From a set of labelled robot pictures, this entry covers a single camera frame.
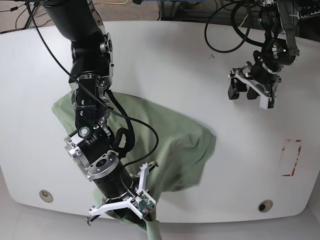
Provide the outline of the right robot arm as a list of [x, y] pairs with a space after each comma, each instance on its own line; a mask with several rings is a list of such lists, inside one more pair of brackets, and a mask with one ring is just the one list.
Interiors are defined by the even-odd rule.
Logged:
[[114, 97], [112, 38], [90, 0], [41, 2], [59, 32], [71, 42], [68, 71], [75, 130], [65, 138], [66, 151], [83, 175], [103, 194], [87, 222], [112, 212], [142, 227], [152, 220], [156, 201], [145, 189], [149, 171], [157, 166], [140, 160], [131, 175], [121, 160], [135, 145], [133, 119]]

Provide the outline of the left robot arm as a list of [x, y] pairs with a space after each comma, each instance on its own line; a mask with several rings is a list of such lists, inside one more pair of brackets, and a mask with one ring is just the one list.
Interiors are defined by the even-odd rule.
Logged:
[[276, 91], [281, 82], [279, 72], [284, 66], [291, 65], [300, 52], [296, 45], [288, 3], [280, 0], [258, 0], [257, 4], [260, 6], [258, 22], [265, 31], [263, 43], [248, 39], [236, 25], [235, 15], [241, 3], [231, 12], [231, 24], [236, 33], [261, 50], [253, 52], [254, 63], [248, 61], [243, 67], [230, 71], [228, 97], [230, 100], [237, 100], [240, 93], [246, 93], [248, 100], [259, 99], [259, 106], [268, 110], [276, 107]]

